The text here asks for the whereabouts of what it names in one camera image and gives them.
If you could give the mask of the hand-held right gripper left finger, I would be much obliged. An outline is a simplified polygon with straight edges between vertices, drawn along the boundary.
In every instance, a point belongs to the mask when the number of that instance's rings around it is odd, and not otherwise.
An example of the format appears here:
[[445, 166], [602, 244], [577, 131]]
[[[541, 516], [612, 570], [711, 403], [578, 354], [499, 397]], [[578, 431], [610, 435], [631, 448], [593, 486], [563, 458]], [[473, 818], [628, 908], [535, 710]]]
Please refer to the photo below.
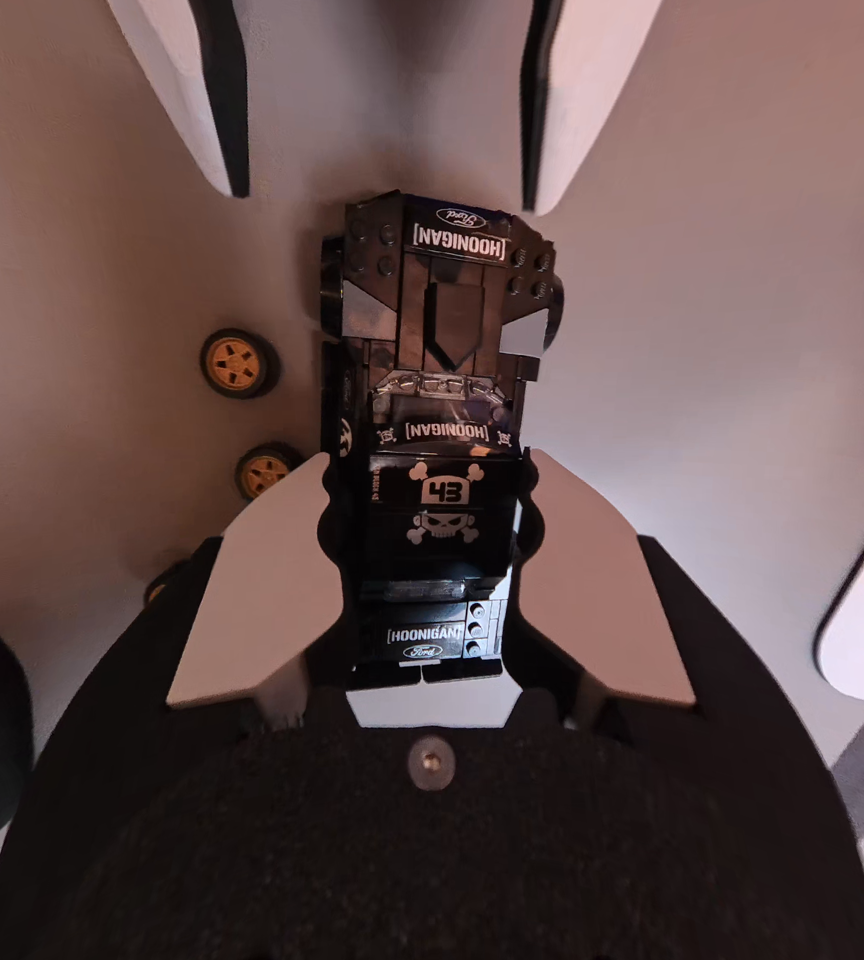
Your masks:
[[252, 701], [269, 724], [300, 724], [311, 691], [304, 653], [340, 618], [339, 568], [318, 523], [329, 505], [320, 452], [229, 524], [167, 705]]

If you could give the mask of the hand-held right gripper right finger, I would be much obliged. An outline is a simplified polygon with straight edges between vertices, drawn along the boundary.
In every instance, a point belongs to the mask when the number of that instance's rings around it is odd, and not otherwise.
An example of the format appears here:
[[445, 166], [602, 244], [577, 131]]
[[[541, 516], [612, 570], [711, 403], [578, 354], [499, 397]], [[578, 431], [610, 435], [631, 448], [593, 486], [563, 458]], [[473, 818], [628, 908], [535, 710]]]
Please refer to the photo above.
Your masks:
[[526, 450], [512, 565], [508, 672], [590, 729], [616, 701], [688, 712], [697, 696], [638, 535], [548, 453]]

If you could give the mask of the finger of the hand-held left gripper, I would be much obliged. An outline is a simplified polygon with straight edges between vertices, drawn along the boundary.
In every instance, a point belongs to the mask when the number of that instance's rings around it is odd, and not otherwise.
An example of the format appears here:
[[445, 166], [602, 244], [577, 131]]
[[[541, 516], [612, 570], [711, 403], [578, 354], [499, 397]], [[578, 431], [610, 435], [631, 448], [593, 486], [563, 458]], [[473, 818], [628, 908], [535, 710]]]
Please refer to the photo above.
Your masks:
[[561, 200], [642, 50], [659, 1], [534, 1], [522, 55], [522, 206]]
[[249, 195], [246, 47], [233, 1], [111, 1], [110, 9], [209, 184]]

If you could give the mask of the black lego wheel gold hub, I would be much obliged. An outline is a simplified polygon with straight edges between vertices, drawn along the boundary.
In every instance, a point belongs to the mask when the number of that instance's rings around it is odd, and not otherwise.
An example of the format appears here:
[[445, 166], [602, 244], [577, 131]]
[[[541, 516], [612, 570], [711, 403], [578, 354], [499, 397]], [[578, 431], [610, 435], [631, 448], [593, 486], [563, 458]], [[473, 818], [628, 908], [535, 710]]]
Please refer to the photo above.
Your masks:
[[247, 450], [237, 462], [234, 469], [236, 488], [246, 502], [253, 501], [305, 461], [300, 451], [284, 441], [260, 443]]
[[198, 364], [206, 385], [218, 395], [248, 401], [270, 393], [281, 378], [278, 351], [263, 336], [223, 328], [203, 342]]
[[155, 597], [179, 576], [190, 562], [190, 557], [179, 558], [171, 563], [165, 570], [153, 578], [145, 587], [143, 593], [143, 608], [147, 608], [153, 602]]

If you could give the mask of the black lego car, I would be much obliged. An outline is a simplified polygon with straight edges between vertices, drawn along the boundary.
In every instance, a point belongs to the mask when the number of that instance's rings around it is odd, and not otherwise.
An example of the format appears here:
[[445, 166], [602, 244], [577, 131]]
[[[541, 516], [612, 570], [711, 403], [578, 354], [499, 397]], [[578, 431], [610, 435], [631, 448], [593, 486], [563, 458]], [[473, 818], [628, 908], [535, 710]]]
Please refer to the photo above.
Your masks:
[[526, 386], [564, 305], [555, 266], [518, 215], [398, 190], [348, 204], [322, 241], [351, 690], [502, 672]]

